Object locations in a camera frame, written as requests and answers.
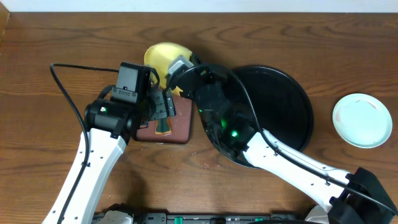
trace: white plate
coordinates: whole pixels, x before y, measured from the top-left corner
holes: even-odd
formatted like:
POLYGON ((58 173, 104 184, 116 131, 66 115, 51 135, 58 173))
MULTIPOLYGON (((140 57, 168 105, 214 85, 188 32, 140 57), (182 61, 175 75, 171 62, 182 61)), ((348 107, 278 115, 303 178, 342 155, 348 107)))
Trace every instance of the white plate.
POLYGON ((376 98, 355 93, 343 97, 333 109, 333 124, 348 143, 361 148, 380 146, 389 138, 392 119, 376 98))

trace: black round tray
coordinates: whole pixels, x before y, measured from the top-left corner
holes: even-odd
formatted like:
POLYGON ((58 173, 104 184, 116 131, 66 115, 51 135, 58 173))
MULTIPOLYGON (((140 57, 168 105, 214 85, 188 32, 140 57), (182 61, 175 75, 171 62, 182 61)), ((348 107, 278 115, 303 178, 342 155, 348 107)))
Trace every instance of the black round tray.
MULTIPOLYGON (((286 73, 263 65, 239 67, 233 72, 244 83, 260 126, 286 145, 303 151, 313 130, 311 102, 303 88, 286 73)), ((237 164, 253 167, 242 154, 232 159, 223 149, 217 150, 237 164)))

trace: yellow object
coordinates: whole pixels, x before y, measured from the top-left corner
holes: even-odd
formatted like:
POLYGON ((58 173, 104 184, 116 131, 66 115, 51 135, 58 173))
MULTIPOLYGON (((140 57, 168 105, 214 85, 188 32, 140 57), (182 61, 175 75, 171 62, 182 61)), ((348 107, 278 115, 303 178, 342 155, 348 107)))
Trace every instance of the yellow object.
MULTIPOLYGON (((190 59, 192 51, 181 45, 169 42, 155 44, 148 48, 144 55, 144 64, 155 68, 160 78, 160 87, 166 88, 166 75, 168 74, 169 65, 179 55, 190 59)), ((176 87, 173 94, 180 95, 181 89, 176 87)))

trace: white wall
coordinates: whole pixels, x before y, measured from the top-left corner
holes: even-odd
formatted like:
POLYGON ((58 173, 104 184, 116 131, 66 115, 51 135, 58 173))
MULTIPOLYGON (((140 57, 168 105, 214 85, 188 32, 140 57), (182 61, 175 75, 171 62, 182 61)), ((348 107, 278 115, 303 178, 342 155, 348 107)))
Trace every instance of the white wall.
POLYGON ((398 0, 0 0, 11 12, 398 12, 398 0))

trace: wooden table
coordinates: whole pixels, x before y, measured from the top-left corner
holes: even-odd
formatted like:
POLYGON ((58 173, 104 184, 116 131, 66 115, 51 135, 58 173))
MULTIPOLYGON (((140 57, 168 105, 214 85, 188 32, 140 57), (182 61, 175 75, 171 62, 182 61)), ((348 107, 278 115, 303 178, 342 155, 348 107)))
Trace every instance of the wooden table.
MULTIPOLYGON (((41 222, 75 157, 81 129, 49 65, 143 63, 146 49, 164 41, 208 62, 264 64, 293 76, 315 114, 304 153, 350 172, 371 170, 398 202, 397 21, 397 14, 13 13, 0 48, 0 222, 41 222), (357 92, 392 115, 391 137, 375 149, 344 142, 331 122, 335 103, 357 92)), ((57 72, 80 111, 116 81, 113 73, 57 72)), ((184 213, 305 215, 313 206, 273 174, 219 155, 196 111, 186 145, 130 142, 96 210, 121 202, 184 213)))

